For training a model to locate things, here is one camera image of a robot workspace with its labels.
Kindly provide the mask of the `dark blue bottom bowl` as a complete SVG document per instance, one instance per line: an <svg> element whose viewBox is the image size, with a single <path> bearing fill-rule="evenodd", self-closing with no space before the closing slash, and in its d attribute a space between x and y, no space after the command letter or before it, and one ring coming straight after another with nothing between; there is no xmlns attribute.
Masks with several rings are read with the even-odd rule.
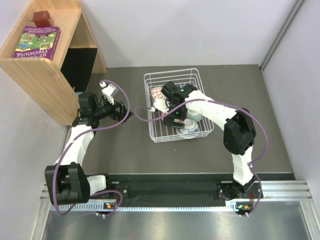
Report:
<svg viewBox="0 0 320 240"><path fill-rule="evenodd" d="M183 128L177 128L176 133L183 139L194 139L199 134L199 126L196 121L193 119L185 119L184 120L184 127Z"/></svg>

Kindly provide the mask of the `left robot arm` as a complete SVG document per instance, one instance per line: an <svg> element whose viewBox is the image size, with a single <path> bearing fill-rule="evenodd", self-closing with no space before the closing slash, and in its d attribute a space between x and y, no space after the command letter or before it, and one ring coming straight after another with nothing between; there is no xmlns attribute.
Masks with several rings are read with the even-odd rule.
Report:
<svg viewBox="0 0 320 240"><path fill-rule="evenodd" d="M44 171L50 201L58 206L86 203L96 193L105 199L113 194L114 187L108 183L107 174L87 176L82 168L83 160L100 120L111 118L124 123L133 115L124 103L109 102L105 95L98 98L92 92L83 92L78 102L79 109L65 149L55 164Z"/></svg>

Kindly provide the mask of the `pale green bowl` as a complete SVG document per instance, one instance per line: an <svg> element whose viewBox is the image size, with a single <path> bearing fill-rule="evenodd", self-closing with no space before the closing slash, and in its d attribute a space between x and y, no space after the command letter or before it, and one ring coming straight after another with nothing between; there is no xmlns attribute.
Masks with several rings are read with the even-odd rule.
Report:
<svg viewBox="0 0 320 240"><path fill-rule="evenodd" d="M202 120L203 116L200 113L189 109L187 111L187 118L190 120L193 120L195 122L200 122Z"/></svg>

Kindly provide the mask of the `red patterned white bowl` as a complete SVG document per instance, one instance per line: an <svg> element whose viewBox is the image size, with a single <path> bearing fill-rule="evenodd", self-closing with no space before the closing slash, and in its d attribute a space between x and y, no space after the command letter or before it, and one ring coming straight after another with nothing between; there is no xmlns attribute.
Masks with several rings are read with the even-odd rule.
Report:
<svg viewBox="0 0 320 240"><path fill-rule="evenodd" d="M162 93L162 87L158 86L158 87L153 87L151 89L151 97L153 100L156 100L156 99L163 99L165 100L166 97L163 95Z"/></svg>

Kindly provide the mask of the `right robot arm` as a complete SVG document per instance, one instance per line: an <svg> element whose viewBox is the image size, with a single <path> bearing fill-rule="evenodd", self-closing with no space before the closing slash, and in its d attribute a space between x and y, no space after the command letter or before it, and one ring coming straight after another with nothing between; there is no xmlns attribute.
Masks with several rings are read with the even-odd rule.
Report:
<svg viewBox="0 0 320 240"><path fill-rule="evenodd" d="M188 111L193 111L209 119L223 131L223 145L232 156L233 181L218 185L220 198L232 200L249 195L254 182L249 162L252 160L253 144L257 134L253 120L234 107L213 103L212 98L190 84L179 87L169 81L162 87L161 93L165 96L166 107L162 110L164 113L186 103L165 117L165 122L181 128L182 125L174 123L174 120L184 120Z"/></svg>

